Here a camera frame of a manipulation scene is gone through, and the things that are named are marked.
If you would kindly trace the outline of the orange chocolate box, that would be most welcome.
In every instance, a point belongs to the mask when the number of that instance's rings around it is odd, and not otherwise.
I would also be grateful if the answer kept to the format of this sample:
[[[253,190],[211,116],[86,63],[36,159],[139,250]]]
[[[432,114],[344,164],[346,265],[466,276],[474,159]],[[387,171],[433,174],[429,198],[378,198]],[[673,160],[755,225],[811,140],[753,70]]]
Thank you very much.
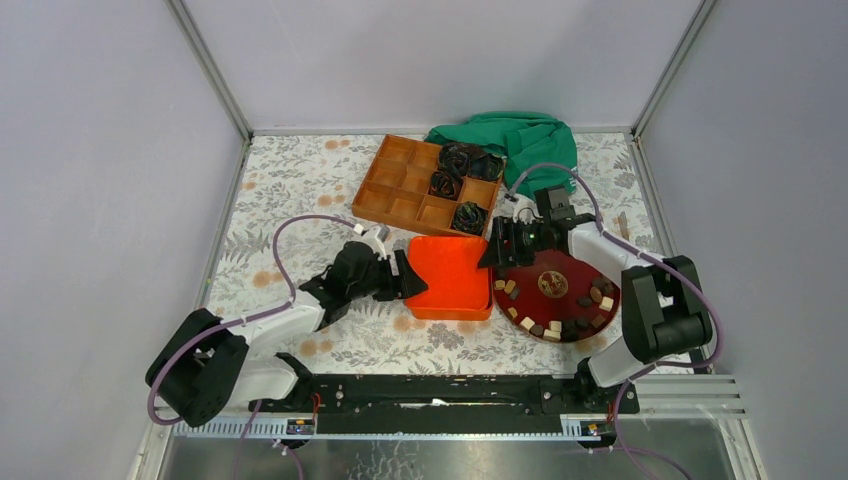
[[[494,306],[491,295],[477,307],[467,306],[458,297],[434,295],[425,292],[403,301],[414,318],[420,320],[483,321],[487,320]]]

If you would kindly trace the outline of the red round plate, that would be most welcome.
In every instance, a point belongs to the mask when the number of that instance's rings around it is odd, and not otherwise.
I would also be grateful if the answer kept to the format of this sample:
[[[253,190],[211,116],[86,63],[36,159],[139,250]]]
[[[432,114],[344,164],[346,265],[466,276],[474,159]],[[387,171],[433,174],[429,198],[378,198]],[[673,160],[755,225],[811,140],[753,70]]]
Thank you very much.
[[[606,330],[620,304],[620,290],[587,263],[559,251],[538,253],[527,267],[494,269],[494,303],[530,336],[577,343]]]

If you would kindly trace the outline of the orange box lid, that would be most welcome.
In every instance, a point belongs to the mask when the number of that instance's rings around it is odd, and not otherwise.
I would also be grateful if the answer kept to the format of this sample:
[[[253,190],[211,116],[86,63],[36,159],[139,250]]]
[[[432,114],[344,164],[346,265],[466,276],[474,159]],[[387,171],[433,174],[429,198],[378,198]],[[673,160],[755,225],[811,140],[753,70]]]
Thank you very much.
[[[418,236],[409,243],[408,260],[434,295],[458,297],[479,308],[491,293],[491,275],[477,263],[487,247],[479,237]]]

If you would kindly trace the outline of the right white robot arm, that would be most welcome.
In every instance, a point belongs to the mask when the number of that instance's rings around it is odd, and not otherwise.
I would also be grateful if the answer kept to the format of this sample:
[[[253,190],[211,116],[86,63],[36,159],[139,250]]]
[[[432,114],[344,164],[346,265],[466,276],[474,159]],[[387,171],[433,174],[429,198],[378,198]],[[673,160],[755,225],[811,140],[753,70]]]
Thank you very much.
[[[684,257],[658,259],[599,224],[595,214],[576,213],[563,187],[534,194],[539,219],[499,216],[478,264],[504,270],[527,267],[544,251],[560,251],[610,280],[620,292],[622,336],[583,360],[573,386],[575,402],[597,412],[613,398],[613,387],[643,370],[713,341],[714,327],[694,263]]]

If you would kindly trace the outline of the metal serving tongs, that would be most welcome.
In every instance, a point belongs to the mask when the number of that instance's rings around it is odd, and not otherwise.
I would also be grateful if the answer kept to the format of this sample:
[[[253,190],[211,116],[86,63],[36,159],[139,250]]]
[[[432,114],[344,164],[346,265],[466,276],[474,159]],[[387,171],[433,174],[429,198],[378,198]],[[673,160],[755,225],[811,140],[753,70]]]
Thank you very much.
[[[628,216],[625,212],[620,212],[616,217],[615,223],[618,227],[619,236],[630,242],[631,241],[631,230]]]

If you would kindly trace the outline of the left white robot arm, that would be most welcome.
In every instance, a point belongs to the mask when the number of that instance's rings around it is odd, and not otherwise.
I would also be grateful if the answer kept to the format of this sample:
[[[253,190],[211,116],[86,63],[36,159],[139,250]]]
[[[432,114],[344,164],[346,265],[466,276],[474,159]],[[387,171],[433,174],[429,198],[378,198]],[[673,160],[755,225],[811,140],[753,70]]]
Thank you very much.
[[[166,424],[156,413],[155,403],[162,400],[176,414],[173,423],[197,427],[253,401],[274,399],[285,410],[299,410],[311,387],[296,363],[273,347],[332,325],[355,300],[409,299],[427,289],[404,251],[387,254],[349,241],[322,273],[279,306],[232,320],[206,308],[190,313],[146,373],[148,414]]]

